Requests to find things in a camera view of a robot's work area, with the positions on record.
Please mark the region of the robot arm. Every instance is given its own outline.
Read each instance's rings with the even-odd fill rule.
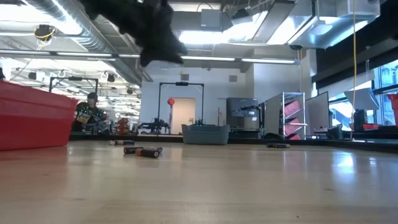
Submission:
[[[129,34],[142,47],[140,63],[146,67],[153,60],[183,63],[180,54],[188,54],[185,46],[171,30],[173,9],[167,0],[79,0],[90,19],[102,15]]]

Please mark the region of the battery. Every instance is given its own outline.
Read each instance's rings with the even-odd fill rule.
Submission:
[[[290,148],[290,144],[267,144],[267,147],[287,149],[287,148]]]
[[[160,155],[159,151],[151,149],[136,149],[136,156],[148,157],[148,158],[158,158]]]
[[[134,154],[136,153],[137,147],[125,147],[123,149],[125,154]]]
[[[132,140],[116,140],[116,141],[110,141],[109,142],[111,145],[134,145],[135,142]]]

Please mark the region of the black cable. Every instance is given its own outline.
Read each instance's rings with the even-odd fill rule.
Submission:
[[[197,7],[197,12],[199,11],[199,7],[200,7],[203,3],[205,3],[206,5],[208,5],[211,9],[213,9],[213,7],[212,7],[210,4],[208,4],[207,2],[201,2],[201,3],[199,3],[199,6]]]

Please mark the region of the red ball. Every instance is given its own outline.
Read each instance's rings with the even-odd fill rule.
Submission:
[[[168,103],[170,106],[173,106],[174,103],[175,103],[175,100],[174,100],[173,98],[170,98],[170,99],[167,100],[167,103]]]

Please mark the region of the aa battery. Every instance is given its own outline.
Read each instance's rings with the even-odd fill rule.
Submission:
[[[132,140],[116,140],[116,141],[110,141],[109,142],[111,145],[134,145],[135,142]]]

